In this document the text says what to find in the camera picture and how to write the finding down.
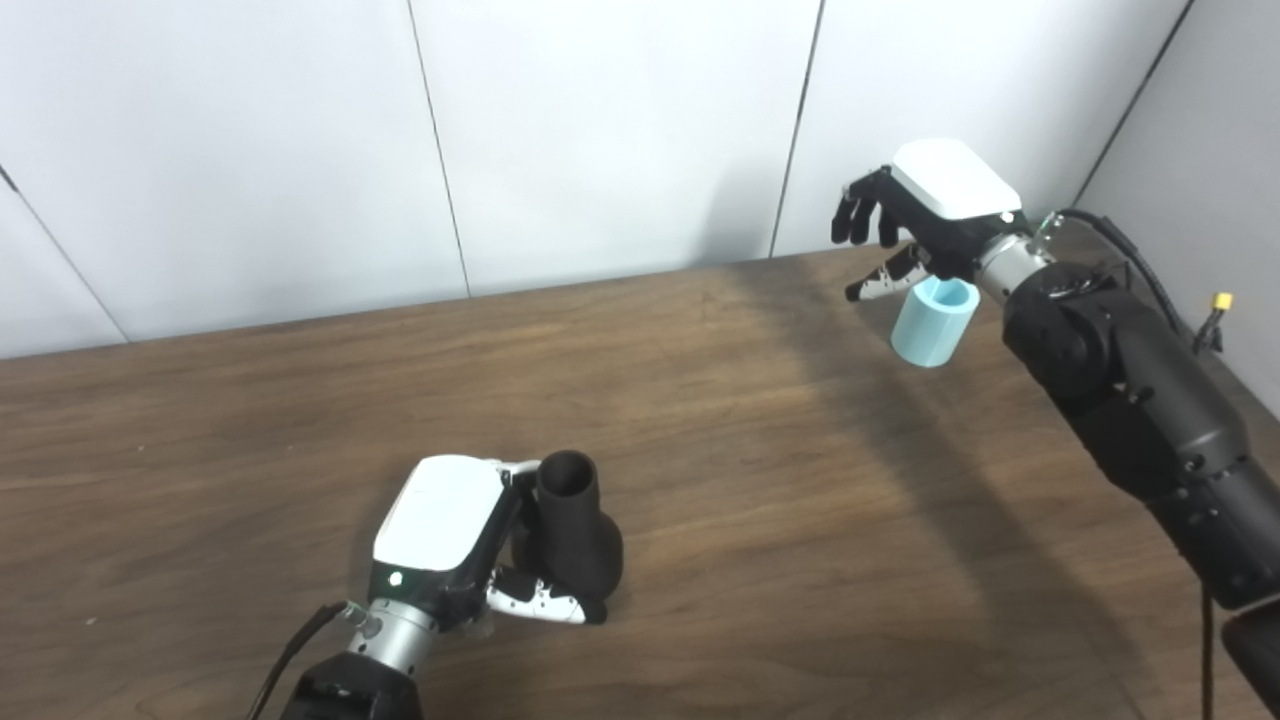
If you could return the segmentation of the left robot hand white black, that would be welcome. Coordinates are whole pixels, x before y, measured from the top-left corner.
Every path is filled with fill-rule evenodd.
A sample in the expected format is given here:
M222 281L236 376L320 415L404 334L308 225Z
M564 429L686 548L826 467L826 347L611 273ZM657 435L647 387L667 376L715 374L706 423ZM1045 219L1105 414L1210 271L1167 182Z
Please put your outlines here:
M364 633L447 633L490 611L600 625L622 570L620 528L602 509L586 454L431 456L376 533Z

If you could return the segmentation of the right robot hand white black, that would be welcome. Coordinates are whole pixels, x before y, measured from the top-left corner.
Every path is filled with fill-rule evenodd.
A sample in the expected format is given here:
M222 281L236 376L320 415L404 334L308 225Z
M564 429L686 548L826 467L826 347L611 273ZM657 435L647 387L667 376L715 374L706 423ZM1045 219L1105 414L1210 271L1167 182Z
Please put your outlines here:
M978 284L995 254L1032 237L1018 191L966 143L924 138L847 183L829 224L833 243L877 238L897 252L845 297L855 304L900 293L928 277Z

